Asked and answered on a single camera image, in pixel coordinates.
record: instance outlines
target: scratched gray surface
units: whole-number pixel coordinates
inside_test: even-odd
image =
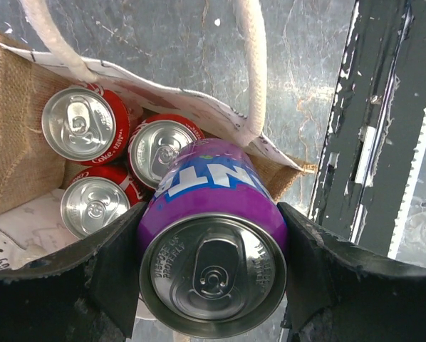
[[[269,52],[265,133],[284,152],[318,162],[353,0],[261,2]],[[233,3],[48,0],[61,33],[82,55],[111,61],[167,86],[211,94],[246,112],[244,41]],[[17,0],[0,0],[0,29],[45,51]],[[314,176],[298,180],[284,200],[307,212],[313,182]],[[229,341],[276,341],[283,309]],[[137,330],[134,341],[172,338],[160,324],[141,321]]]

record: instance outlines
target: can rim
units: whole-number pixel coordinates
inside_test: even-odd
[[[135,153],[137,152],[136,149],[140,142],[142,141],[143,135],[145,132],[147,132],[154,124],[157,123],[170,123],[171,125],[175,125],[178,128],[181,128],[185,133],[189,135],[189,137],[192,139],[192,142],[197,140],[196,135],[185,125],[182,123],[179,123],[174,120],[168,120],[168,119],[161,119],[161,120],[155,120],[151,123],[148,123],[145,127],[143,127],[139,132],[137,132],[137,135],[133,139],[133,141],[130,143],[130,146],[128,148],[129,150],[129,156],[130,156],[130,168],[133,171],[134,175],[143,183],[146,187],[149,187],[150,189],[156,189],[156,187],[159,185],[159,182],[155,182],[151,180],[149,177],[146,177],[143,172],[140,170],[138,164],[137,164],[137,158],[134,157]]]
[[[228,318],[224,320],[208,321],[200,318],[188,318],[188,316],[184,316],[181,312],[175,313],[162,302],[152,285],[150,263],[152,256],[155,253],[155,247],[172,228],[203,217],[234,219],[244,224],[251,232],[255,233],[260,239],[263,239],[266,242],[274,255],[276,271],[272,289],[267,297],[252,312],[246,313],[237,319]],[[196,338],[228,338],[252,330],[267,320],[267,318],[275,312],[284,297],[287,280],[286,275],[286,260],[281,247],[265,229],[243,217],[220,212],[207,212],[191,215],[170,224],[151,241],[143,254],[142,262],[140,264],[139,285],[140,293],[142,294],[143,301],[147,305],[148,310],[150,310],[150,312],[158,320],[172,330],[185,335],[194,336]]]
[[[107,150],[113,144],[113,138],[110,139],[110,141],[107,142],[107,144],[105,144],[104,147],[100,151],[95,153],[94,155],[89,155],[87,157],[76,157],[75,155],[73,155],[71,153],[67,153],[63,148],[61,148],[61,146],[55,141],[52,134],[50,133],[50,128],[48,126],[48,122],[50,120],[51,111],[53,110],[54,105],[57,104],[57,102],[63,96],[66,96],[66,94],[69,94],[69,93],[85,93],[85,94],[89,95],[90,97],[94,98],[95,100],[97,100],[101,105],[103,105],[107,109],[108,115],[110,116],[110,118],[112,119],[112,122],[113,122],[112,136],[113,137],[116,136],[115,114],[114,114],[112,108],[110,107],[110,105],[108,104],[108,102],[103,97],[101,97],[100,95],[95,93],[94,91],[87,89],[87,88],[82,88],[82,87],[79,87],[79,86],[78,87],[70,87],[70,88],[58,91],[55,95],[53,95],[47,101],[47,103],[43,107],[42,117],[41,117],[41,126],[42,126],[43,136],[45,137],[46,142],[50,145],[51,149],[54,150],[56,153],[58,153],[61,157],[64,157],[65,159],[69,159],[69,160],[72,160],[74,162],[86,162],[86,161],[89,161],[89,160],[92,160],[92,159],[96,159],[96,158],[100,157],[101,155],[103,155],[105,152],[107,152]]]
[[[126,195],[125,191],[120,187],[120,185],[116,184],[115,182],[108,180],[107,178],[104,177],[85,177],[85,178],[80,178],[79,180],[75,181],[74,183],[72,183],[71,185],[69,185],[69,187],[66,189],[66,191],[63,193],[63,196],[61,198],[61,205],[60,205],[60,211],[61,211],[61,219],[63,220],[64,225],[66,226],[66,228],[68,229],[69,232],[71,232],[72,234],[74,234],[77,238],[79,239],[83,239],[84,237],[88,237],[90,236],[90,234],[82,234],[81,231],[78,230],[78,228],[76,228],[69,219],[67,219],[68,215],[67,215],[67,201],[69,198],[69,195],[72,194],[72,192],[75,190],[74,185],[79,185],[80,183],[86,183],[86,182],[90,182],[90,181],[100,181],[100,182],[106,182],[109,183],[110,185],[116,187],[116,189],[121,192],[121,194],[123,195],[123,198],[126,201],[126,206],[128,207],[128,210],[130,209],[130,202],[128,199],[128,196]]]

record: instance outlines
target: bag handle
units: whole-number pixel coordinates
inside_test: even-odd
[[[267,92],[267,50],[264,17],[259,0],[236,0],[245,36],[249,81],[249,114],[235,139],[242,147],[262,133]],[[20,0],[29,23],[49,51],[69,68],[75,77],[94,83],[99,75],[88,69],[82,58],[66,43],[56,27],[45,0]]]

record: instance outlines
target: can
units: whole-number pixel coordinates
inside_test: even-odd
[[[134,181],[125,167],[89,167],[78,173],[64,192],[61,217],[66,228],[81,239],[146,199],[147,190]]]
[[[130,135],[128,109],[120,97],[99,85],[64,89],[48,100],[42,131],[59,155],[86,166],[119,157]]]
[[[238,335],[283,298],[285,221],[248,156],[230,142],[198,140],[180,152],[137,237],[142,298],[183,334]]]
[[[155,190],[180,150],[202,138],[202,131],[180,115],[154,115],[139,124],[130,137],[130,169],[144,186]]]

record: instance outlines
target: silver can top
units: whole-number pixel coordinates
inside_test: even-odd
[[[140,181],[155,189],[180,150],[195,140],[194,133],[176,121],[149,123],[130,146],[131,168]]]
[[[48,100],[42,112],[48,144],[64,158],[86,161],[112,145],[116,124],[105,100],[85,88],[68,88]]]
[[[276,242],[256,225],[224,214],[167,228],[148,247],[140,273],[140,289],[154,315],[165,306],[177,318],[167,319],[165,312],[164,323],[192,335],[196,322],[238,321],[237,333],[253,328],[279,305],[285,285],[286,264]],[[180,316],[187,319],[181,325]],[[186,328],[189,321],[193,330]],[[208,329],[218,336],[211,326],[203,329],[204,337]]]
[[[123,189],[102,177],[87,177],[74,182],[61,198],[64,224],[79,238],[105,227],[129,208]]]

